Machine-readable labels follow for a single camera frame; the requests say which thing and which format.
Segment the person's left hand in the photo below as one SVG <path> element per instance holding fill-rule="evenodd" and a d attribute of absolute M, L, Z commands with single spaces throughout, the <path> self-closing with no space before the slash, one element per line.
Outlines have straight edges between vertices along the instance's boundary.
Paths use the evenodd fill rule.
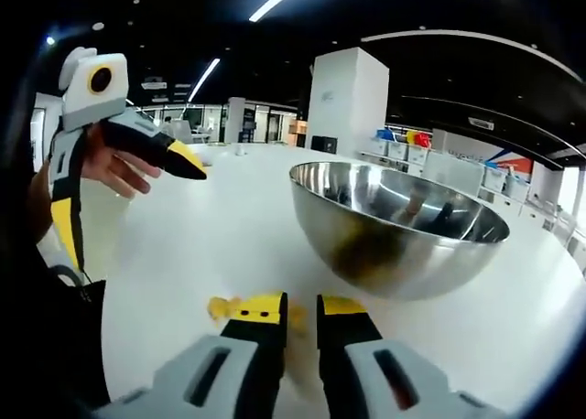
<path fill-rule="evenodd" d="M 136 193 L 147 194 L 151 189 L 144 176 L 159 178 L 161 170 L 137 156 L 107 146 L 102 127 L 93 124 L 88 130 L 81 175 L 102 183 L 123 198 L 133 199 Z"/>

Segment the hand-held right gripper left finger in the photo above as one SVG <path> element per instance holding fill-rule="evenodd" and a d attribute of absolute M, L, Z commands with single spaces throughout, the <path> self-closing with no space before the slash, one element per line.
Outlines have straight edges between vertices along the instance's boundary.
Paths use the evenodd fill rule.
<path fill-rule="evenodd" d="M 219 335 L 206 335 L 100 418 L 271 418 L 285 372 L 288 294 L 239 305 Z"/>

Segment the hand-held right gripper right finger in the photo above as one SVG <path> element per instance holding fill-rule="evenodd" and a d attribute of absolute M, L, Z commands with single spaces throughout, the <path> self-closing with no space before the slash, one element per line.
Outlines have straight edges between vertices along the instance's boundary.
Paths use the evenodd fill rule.
<path fill-rule="evenodd" d="M 447 375 L 401 342 L 385 339 L 351 298 L 317 296 L 319 373 L 332 418 L 502 418 L 450 389 Z"/>

